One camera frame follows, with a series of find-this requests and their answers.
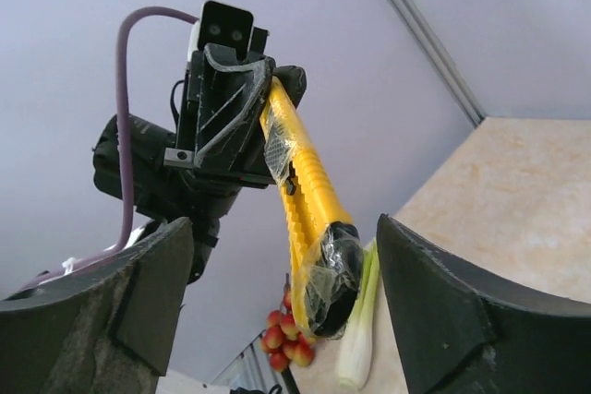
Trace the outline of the red lychee bunch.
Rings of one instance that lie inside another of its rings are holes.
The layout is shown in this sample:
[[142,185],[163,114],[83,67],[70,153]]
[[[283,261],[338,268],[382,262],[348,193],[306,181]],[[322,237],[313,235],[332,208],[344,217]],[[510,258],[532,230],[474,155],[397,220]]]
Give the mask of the red lychee bunch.
[[283,289],[279,307],[267,315],[266,328],[259,344],[276,372],[285,371],[290,364],[309,367],[313,363],[316,340],[306,336],[296,325],[289,285]]

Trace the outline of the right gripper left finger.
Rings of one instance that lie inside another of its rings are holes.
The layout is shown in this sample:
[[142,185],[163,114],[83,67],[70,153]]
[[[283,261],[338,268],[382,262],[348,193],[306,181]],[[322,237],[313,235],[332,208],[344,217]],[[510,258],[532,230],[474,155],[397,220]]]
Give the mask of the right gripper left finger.
[[192,266],[178,219],[99,266],[1,303],[4,393],[153,393]]

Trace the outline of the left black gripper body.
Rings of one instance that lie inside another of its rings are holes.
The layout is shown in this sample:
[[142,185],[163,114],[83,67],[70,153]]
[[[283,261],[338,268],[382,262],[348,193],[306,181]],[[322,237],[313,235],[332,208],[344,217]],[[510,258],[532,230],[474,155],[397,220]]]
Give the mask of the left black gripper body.
[[175,132],[137,116],[130,118],[133,203],[161,223],[192,223],[198,280],[218,243],[220,220],[246,188],[264,189],[271,174],[263,159],[263,135],[253,117],[239,121],[216,113],[183,117]]

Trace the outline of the green celery stalk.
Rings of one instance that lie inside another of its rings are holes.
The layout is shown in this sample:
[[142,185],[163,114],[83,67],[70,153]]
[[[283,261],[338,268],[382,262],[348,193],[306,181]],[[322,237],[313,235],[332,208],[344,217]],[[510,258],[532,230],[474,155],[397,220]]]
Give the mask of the green celery stalk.
[[337,354],[335,374],[340,385],[360,390],[368,380],[373,352],[373,317],[380,279],[376,238],[367,245],[362,288],[347,321]]

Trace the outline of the yellow utility knife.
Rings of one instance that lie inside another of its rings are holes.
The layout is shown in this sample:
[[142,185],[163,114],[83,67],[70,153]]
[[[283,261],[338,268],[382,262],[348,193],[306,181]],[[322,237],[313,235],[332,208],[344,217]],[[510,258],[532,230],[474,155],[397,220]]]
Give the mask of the yellow utility knife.
[[337,337],[361,288],[364,252],[358,230],[278,78],[271,81],[259,120],[264,159],[285,212],[295,324],[309,336]]

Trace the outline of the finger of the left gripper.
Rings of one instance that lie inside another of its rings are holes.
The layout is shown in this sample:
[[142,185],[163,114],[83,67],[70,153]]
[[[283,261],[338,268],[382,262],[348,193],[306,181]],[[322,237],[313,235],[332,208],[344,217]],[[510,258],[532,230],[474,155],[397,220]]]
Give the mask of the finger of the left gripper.
[[268,177],[259,117],[276,67],[269,56],[208,43],[192,54],[176,128],[176,147],[191,152],[196,173]]
[[301,66],[277,66],[273,75],[281,81],[292,104],[297,108],[307,90],[305,69]]

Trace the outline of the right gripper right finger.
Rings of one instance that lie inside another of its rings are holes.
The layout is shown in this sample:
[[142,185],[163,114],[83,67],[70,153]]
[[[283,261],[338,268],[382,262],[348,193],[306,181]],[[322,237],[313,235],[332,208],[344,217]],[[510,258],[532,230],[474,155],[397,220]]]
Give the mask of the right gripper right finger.
[[504,279],[386,214],[377,245],[409,392],[589,392],[588,303]]

